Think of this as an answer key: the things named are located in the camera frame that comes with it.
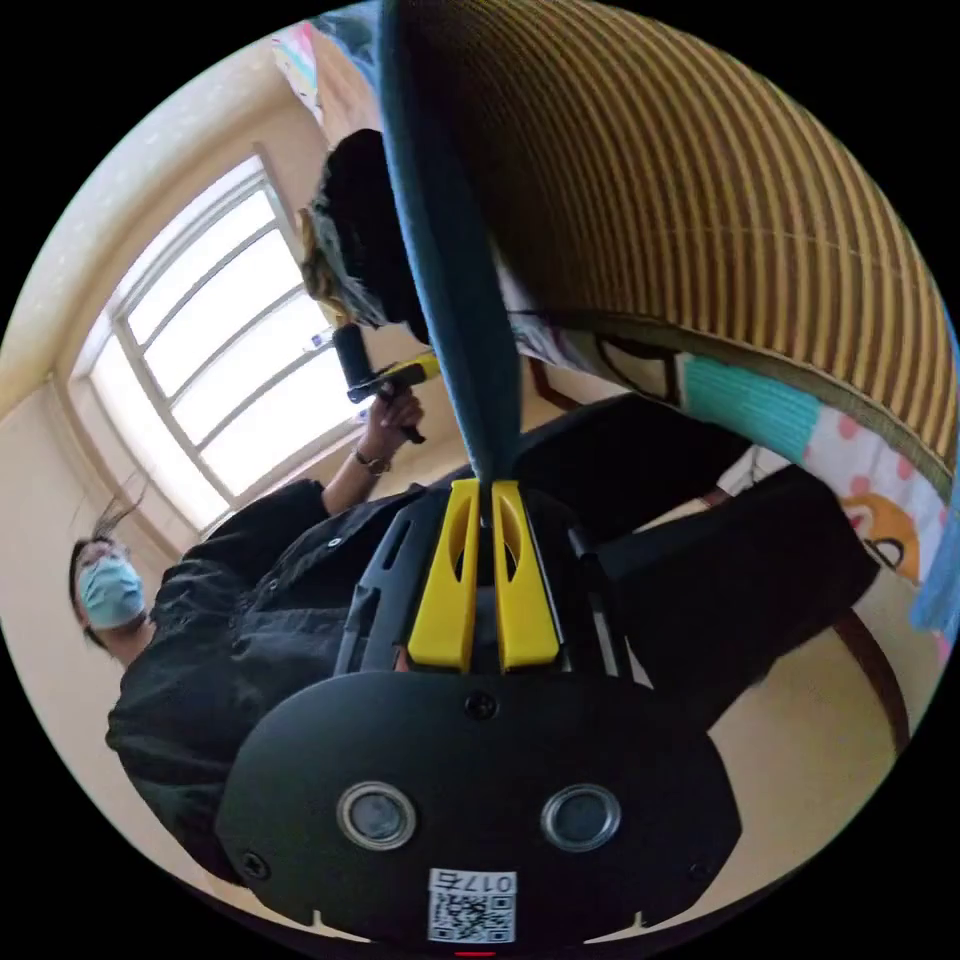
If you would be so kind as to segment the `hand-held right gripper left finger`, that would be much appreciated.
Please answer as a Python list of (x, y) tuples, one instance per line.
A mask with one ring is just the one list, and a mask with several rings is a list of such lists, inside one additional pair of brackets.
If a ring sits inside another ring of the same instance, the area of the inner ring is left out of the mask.
[(407, 645), (418, 667), (468, 668), (476, 612), (480, 484), (454, 482)]

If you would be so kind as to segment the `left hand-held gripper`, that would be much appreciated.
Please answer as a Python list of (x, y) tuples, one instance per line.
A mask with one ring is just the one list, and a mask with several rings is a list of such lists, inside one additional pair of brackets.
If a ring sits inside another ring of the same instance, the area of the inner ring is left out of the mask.
[(354, 405), (379, 398), (390, 403), (401, 391), (401, 385), (420, 385), (442, 376), (434, 353), (420, 353), (415, 357), (389, 365), (372, 378), (350, 386), (347, 397)]

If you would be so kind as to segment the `person's left hand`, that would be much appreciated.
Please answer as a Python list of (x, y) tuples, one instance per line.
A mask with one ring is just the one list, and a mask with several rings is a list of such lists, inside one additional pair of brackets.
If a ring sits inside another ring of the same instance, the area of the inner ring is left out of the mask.
[(422, 418), (422, 405), (409, 388), (378, 396), (367, 413), (362, 452), (371, 459), (392, 459), (408, 441), (408, 432), (419, 429)]

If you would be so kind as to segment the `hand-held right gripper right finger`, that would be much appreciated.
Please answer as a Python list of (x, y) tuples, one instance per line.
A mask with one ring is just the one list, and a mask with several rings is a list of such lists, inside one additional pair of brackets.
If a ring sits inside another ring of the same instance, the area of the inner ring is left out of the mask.
[(559, 655), (560, 641), (518, 483), (494, 482), (491, 507), (501, 670), (548, 667)]

